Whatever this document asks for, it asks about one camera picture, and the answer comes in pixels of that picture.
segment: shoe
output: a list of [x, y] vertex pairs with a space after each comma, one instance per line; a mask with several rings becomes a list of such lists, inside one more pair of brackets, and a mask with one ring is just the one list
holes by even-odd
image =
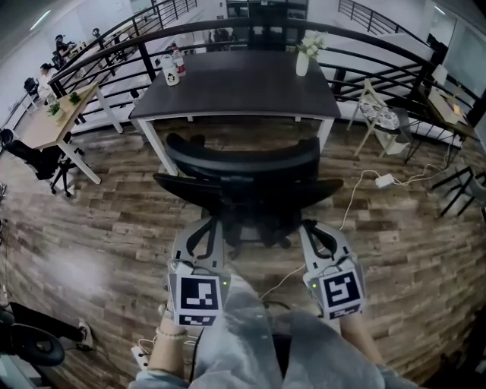
[[91, 334], [91, 327], [83, 319], [79, 320], [79, 331], [83, 334], [83, 340], [78, 346], [81, 349], [92, 349], [93, 348], [93, 335]]

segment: white vase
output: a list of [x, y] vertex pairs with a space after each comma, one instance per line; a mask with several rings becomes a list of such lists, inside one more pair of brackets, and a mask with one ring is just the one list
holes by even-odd
[[59, 108], [59, 111], [57, 111], [54, 115], [52, 115], [52, 117], [57, 122], [60, 122], [62, 120], [62, 118], [64, 117], [64, 114], [65, 114], [64, 110], [62, 108]]
[[297, 65], [295, 66], [295, 73], [298, 76], [304, 77], [309, 69], [309, 56], [303, 52], [298, 52]]

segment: person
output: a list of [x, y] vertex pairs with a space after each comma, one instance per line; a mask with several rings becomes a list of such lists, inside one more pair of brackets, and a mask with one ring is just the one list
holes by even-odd
[[58, 35], [55, 38], [55, 50], [59, 53], [61, 58], [64, 58], [66, 55], [69, 55], [72, 46], [74, 45], [72, 42], [68, 42], [68, 43], [62, 42], [63, 39], [64, 37], [62, 35]]
[[232, 276], [223, 314], [199, 337], [194, 380], [184, 380], [186, 331], [168, 303], [147, 370], [129, 389], [417, 388], [384, 365], [361, 314], [340, 324], [342, 336], [307, 312], [268, 317], [256, 292]]
[[51, 78], [54, 77], [57, 71], [51, 64], [42, 64], [40, 67], [39, 89], [37, 93], [41, 100], [47, 100], [50, 94], [53, 94], [52, 88], [49, 86]]

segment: dark table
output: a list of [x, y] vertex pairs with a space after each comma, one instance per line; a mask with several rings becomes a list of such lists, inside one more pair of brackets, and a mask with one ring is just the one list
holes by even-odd
[[[469, 124], [469, 123], [461, 123], [457, 122], [456, 124], [451, 124], [449, 122], [446, 122], [443, 118], [443, 116], [440, 114], [439, 111], [435, 108], [434, 104], [431, 103], [431, 101], [428, 99], [428, 91], [420, 87], [417, 92], [417, 97], [422, 103], [421, 108], [414, 109], [414, 112], [418, 114], [419, 117], [425, 117], [427, 118], [426, 122], [431, 125], [427, 133], [425, 134], [426, 138], [429, 138], [428, 135], [432, 131], [432, 128], [439, 127], [442, 128], [442, 131], [439, 133], [434, 140], [436, 141], [444, 141], [447, 138], [452, 138], [451, 140], [451, 145], [454, 144], [454, 140], [456, 137], [459, 137], [461, 140], [462, 144], [464, 144], [465, 140], [467, 138], [474, 139], [475, 141], [479, 141], [478, 136], [475, 132], [475, 129]], [[423, 120], [418, 120], [414, 124], [417, 124], [417, 126], [420, 125], [421, 122], [424, 122]], [[441, 138], [443, 133], [445, 131], [448, 131], [449, 133], [452, 133], [452, 135], [446, 136], [445, 138]], [[415, 152], [418, 150], [420, 145], [422, 144], [424, 138], [420, 137], [419, 140], [413, 140], [413, 142], [410, 145], [409, 153], [405, 159], [405, 163], [407, 163], [410, 158], [413, 157]], [[449, 150], [447, 153], [447, 161], [446, 161], [446, 168], [448, 168], [454, 159], [456, 158], [457, 154], [459, 153], [460, 148], [457, 147], [452, 147], [452, 150]]]
[[130, 119], [139, 126], [170, 174], [177, 175], [150, 121], [201, 115], [271, 115], [321, 120], [317, 136], [323, 149], [334, 119], [341, 116], [320, 66], [295, 73], [297, 55], [270, 51], [228, 51], [184, 57], [187, 75], [167, 85], [163, 72]]

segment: bracelet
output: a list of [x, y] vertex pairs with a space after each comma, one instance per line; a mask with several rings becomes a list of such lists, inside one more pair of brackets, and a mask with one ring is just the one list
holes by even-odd
[[188, 334], [188, 330], [185, 330], [185, 329], [182, 332], [180, 332], [179, 334], [166, 334], [165, 332], [162, 332], [160, 330], [160, 327], [157, 327], [155, 329], [155, 332], [160, 337], [168, 337], [169, 339], [173, 339], [173, 340], [185, 339], [186, 335]]

